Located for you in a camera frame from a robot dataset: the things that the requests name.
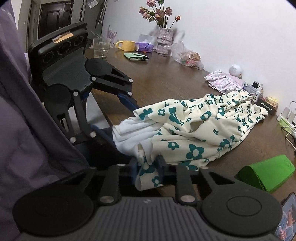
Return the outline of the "cream teal flower garment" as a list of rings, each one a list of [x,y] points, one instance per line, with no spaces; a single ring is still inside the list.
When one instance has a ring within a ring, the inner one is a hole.
[[[207,94],[198,99],[167,99],[138,108],[113,126],[119,152],[137,158],[138,190],[161,186],[157,156],[197,171],[236,148],[267,110],[252,103],[245,90]]]

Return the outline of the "clear drinking glass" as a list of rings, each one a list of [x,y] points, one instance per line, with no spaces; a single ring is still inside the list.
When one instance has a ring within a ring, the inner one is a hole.
[[[106,60],[110,46],[111,46],[110,39],[94,38],[93,39],[94,58],[100,58],[102,60]]]

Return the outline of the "yellow mug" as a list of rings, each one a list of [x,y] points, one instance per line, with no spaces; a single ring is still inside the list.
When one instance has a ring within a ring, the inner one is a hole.
[[[122,51],[132,52],[135,50],[135,41],[118,41],[115,47]]]

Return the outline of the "dark entrance door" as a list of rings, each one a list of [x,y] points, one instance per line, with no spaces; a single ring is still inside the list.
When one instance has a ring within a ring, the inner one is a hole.
[[[41,4],[38,38],[71,24],[74,1]]]

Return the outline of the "purple package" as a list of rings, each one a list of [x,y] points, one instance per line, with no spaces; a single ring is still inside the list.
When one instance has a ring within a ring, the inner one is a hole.
[[[143,53],[151,53],[153,51],[153,44],[145,43],[145,42],[137,42],[135,43],[135,51],[143,52]]]

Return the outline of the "vase with dried flowers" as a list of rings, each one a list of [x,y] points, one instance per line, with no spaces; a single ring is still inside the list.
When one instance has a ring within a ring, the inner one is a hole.
[[[147,8],[145,6],[139,8],[139,14],[150,23],[155,22],[159,27],[155,51],[160,55],[168,56],[170,54],[169,46],[173,44],[172,27],[181,19],[181,16],[175,16],[170,24],[169,18],[173,18],[173,11],[170,7],[165,7],[165,1],[147,0],[146,6]]]

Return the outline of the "plastic bag with snacks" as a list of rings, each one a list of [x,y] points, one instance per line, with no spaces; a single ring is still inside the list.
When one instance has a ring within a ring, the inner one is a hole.
[[[178,41],[171,45],[171,55],[176,62],[184,66],[198,70],[204,69],[200,55],[197,52],[187,49],[183,41]]]

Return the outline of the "green glasses case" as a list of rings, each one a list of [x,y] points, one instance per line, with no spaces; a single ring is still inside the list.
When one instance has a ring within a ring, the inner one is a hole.
[[[273,193],[290,178],[295,166],[286,155],[279,155],[244,166],[237,179],[268,193]]]

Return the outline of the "dark green text box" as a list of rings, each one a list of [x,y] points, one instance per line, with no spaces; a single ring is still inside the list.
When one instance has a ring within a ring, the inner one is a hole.
[[[271,115],[275,115],[277,111],[277,107],[272,106],[270,103],[268,103],[265,99],[260,98],[257,101],[257,105],[265,108],[267,112]]]

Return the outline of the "small black cube device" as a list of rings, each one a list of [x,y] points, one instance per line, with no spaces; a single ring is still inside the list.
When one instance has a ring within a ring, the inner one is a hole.
[[[263,89],[263,85],[257,81],[254,81],[252,87],[257,91],[261,91]]]

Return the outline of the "yellow snack pack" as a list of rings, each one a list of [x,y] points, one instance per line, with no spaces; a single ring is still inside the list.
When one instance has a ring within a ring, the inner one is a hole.
[[[270,104],[274,108],[277,108],[278,107],[278,100],[276,98],[273,98],[271,96],[268,96],[265,100],[266,100],[266,102],[268,104]]]

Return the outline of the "smartphone showing video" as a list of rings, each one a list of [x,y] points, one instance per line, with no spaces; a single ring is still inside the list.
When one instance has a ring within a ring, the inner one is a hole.
[[[282,218],[275,235],[280,240],[291,241],[295,237],[295,193],[291,193],[282,205]]]

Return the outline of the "left white charger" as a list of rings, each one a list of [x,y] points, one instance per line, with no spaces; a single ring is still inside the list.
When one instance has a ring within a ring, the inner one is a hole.
[[[290,108],[288,106],[286,106],[285,109],[283,110],[283,112],[281,113],[282,118],[287,120],[289,113],[290,113]]]

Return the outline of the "white charger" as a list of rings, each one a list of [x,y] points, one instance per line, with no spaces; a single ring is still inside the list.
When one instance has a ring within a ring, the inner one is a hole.
[[[287,116],[287,122],[289,124],[292,124],[294,119],[295,119],[295,112],[291,110]]]
[[[290,113],[290,108],[288,106],[286,106],[285,109],[283,110],[283,112],[281,113],[282,118],[287,120],[289,113]]]

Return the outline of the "right white charger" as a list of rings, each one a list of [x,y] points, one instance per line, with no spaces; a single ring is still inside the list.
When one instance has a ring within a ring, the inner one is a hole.
[[[292,124],[294,119],[295,119],[295,112],[291,110],[287,116],[287,122],[289,124]]]

